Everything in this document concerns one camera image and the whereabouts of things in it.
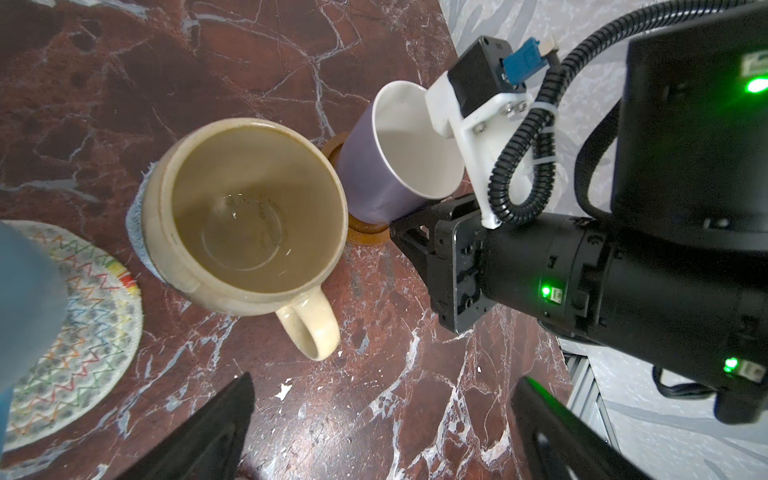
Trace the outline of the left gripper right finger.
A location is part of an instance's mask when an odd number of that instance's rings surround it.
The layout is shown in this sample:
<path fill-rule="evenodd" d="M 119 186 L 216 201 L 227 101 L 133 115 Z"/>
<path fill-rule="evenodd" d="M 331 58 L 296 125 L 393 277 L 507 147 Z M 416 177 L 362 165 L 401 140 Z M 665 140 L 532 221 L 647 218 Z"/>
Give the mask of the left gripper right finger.
<path fill-rule="evenodd" d="M 534 479 L 646 479 L 534 379 L 515 387 L 512 409 Z"/>

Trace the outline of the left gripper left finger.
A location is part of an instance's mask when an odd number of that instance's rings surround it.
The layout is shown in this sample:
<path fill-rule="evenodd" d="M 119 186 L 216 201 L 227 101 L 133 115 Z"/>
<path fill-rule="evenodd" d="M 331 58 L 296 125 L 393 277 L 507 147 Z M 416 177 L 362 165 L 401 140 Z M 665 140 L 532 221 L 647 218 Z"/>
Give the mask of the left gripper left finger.
<path fill-rule="evenodd" d="M 231 381 L 122 479 L 234 479 L 254 411 L 248 373 Z"/>

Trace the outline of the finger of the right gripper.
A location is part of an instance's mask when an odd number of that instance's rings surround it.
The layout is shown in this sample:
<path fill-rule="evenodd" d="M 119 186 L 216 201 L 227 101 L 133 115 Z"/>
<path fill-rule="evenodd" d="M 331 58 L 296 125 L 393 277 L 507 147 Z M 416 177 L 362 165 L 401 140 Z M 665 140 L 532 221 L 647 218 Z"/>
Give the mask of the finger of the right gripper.
<path fill-rule="evenodd" d="M 435 203 L 411 212 L 389 225 L 390 239 L 415 268 L 423 282 L 428 277 L 428 260 L 434 252 L 431 233 L 436 223 Z"/>

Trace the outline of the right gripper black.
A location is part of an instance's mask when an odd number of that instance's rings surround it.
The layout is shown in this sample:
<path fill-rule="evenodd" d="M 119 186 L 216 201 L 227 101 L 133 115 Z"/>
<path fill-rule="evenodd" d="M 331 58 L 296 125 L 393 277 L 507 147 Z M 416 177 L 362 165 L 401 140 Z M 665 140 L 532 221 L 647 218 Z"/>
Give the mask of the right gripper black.
<path fill-rule="evenodd" d="M 431 299 L 444 327 L 462 333 L 492 306 L 507 306 L 687 378 L 714 396 L 723 423 L 753 423 L 766 410 L 765 256 L 558 214 L 489 230 L 471 197 L 435 211 Z"/>

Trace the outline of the brown wooden round coaster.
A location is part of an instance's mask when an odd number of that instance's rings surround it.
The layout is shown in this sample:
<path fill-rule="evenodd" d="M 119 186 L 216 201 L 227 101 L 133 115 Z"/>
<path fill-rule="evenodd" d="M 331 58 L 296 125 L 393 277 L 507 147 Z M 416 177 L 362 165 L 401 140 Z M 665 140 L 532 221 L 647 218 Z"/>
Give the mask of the brown wooden round coaster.
<path fill-rule="evenodd" d="M 342 147 L 349 137 L 349 132 L 342 132 L 329 139 L 321 148 L 333 168 L 337 167 Z M 390 240 L 390 230 L 387 224 L 374 225 L 360 221 L 349 215 L 347 240 L 362 246 L 385 244 Z"/>

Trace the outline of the white mug lavender handle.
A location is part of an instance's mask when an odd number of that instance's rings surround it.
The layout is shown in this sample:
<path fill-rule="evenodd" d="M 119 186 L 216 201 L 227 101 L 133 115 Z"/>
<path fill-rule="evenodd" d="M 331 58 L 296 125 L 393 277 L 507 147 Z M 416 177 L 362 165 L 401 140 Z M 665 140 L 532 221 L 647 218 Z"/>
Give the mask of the white mug lavender handle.
<path fill-rule="evenodd" d="M 461 185 L 464 162 L 456 141 L 432 128 L 426 90 L 409 81 L 383 86 L 342 145 L 336 171 L 349 213 L 389 224 Z"/>

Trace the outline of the multicolour woven round coaster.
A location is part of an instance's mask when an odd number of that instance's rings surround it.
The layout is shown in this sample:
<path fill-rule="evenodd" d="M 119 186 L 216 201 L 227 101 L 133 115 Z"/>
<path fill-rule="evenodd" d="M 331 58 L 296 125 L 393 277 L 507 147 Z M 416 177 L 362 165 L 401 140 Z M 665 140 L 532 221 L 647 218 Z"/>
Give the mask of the multicolour woven round coaster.
<path fill-rule="evenodd" d="M 5 448 L 45 438 L 79 419 L 115 387 L 140 343 L 140 289 L 104 250 L 59 226 L 11 220 L 57 264 L 68 288 L 67 318 L 55 341 L 15 386 Z"/>

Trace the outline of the beige ceramic mug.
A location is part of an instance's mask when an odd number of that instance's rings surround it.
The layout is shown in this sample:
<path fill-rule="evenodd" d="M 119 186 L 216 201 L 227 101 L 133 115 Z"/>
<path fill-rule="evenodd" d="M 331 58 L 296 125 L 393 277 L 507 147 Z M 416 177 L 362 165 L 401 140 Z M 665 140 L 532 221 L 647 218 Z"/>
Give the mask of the beige ceramic mug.
<path fill-rule="evenodd" d="M 166 284 L 214 312 L 275 314 L 311 360 L 336 350 L 321 286 L 343 253 L 348 208 L 308 139 L 262 119 L 210 123 L 163 155 L 141 200 L 143 244 Z"/>

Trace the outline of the white mug blue handle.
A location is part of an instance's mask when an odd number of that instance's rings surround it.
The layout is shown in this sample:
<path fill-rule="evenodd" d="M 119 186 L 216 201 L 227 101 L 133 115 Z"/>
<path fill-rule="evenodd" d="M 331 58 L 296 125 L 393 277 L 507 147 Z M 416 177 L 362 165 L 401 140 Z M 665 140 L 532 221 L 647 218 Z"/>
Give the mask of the white mug blue handle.
<path fill-rule="evenodd" d="M 68 290 L 36 242 L 1 225 L 1 438 L 14 387 L 53 343 L 66 319 Z"/>

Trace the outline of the grey blue round coaster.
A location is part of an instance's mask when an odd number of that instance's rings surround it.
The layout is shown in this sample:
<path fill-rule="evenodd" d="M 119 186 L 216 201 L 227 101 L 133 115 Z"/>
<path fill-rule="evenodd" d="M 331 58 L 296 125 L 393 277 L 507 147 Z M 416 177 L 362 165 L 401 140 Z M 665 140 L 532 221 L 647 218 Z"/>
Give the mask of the grey blue round coaster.
<path fill-rule="evenodd" d="M 142 182 L 139 186 L 139 190 L 129 207 L 127 211 L 127 215 L 125 218 L 125 228 L 128 234 L 129 242 L 141 261 L 141 263 L 144 265 L 144 267 L 159 281 L 162 283 L 165 282 L 165 280 L 162 278 L 158 270 L 156 269 L 153 261 L 150 258 L 150 255 L 148 253 L 146 242 L 144 240 L 144 234 L 142 229 L 142 206 L 143 206 L 143 199 L 144 199 L 144 193 L 147 188 L 147 184 L 149 182 L 149 177 L 153 173 L 157 163 L 151 162 L 148 171 L 143 174 Z"/>

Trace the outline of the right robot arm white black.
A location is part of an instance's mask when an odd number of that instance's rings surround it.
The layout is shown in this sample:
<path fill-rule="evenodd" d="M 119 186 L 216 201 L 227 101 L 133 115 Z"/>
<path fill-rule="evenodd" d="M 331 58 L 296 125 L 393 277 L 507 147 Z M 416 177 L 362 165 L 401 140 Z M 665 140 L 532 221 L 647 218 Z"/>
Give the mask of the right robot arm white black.
<path fill-rule="evenodd" d="M 582 215 L 546 211 L 559 104 L 626 41 L 623 94 L 581 147 Z M 440 324 L 493 306 L 551 333 L 671 371 L 675 399 L 717 420 L 767 408 L 767 5 L 666 1 L 598 29 L 567 56 L 482 36 L 427 91 L 472 192 L 392 224 Z"/>

